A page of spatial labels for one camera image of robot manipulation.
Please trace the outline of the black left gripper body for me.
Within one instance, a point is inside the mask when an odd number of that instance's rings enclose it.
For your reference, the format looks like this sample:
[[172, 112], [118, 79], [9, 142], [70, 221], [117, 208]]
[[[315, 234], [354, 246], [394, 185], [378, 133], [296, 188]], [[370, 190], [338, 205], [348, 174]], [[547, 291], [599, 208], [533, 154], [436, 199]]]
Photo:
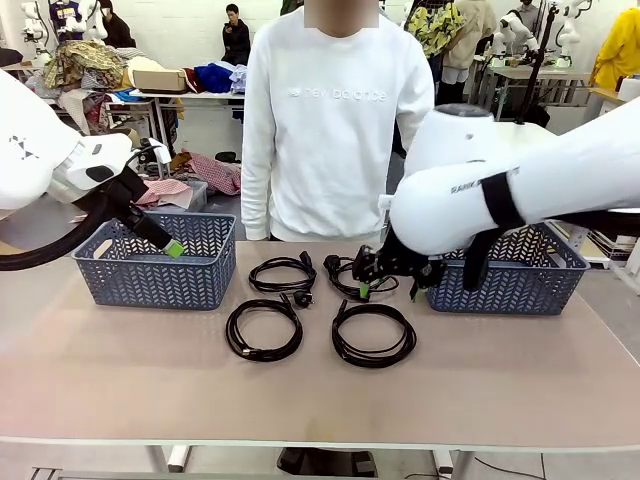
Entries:
[[107, 184], [107, 218], [117, 219], [136, 235], [155, 235], [158, 225], [136, 205], [147, 191], [138, 174], [125, 167]]

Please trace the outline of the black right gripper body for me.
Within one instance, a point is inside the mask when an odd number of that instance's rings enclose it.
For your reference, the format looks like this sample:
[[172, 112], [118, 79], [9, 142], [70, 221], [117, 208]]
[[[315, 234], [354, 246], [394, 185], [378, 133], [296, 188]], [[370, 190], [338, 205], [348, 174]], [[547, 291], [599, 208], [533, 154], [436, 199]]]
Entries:
[[387, 234], [375, 253], [374, 265], [376, 272], [413, 277], [428, 266], [428, 257], [409, 249], [395, 234]]

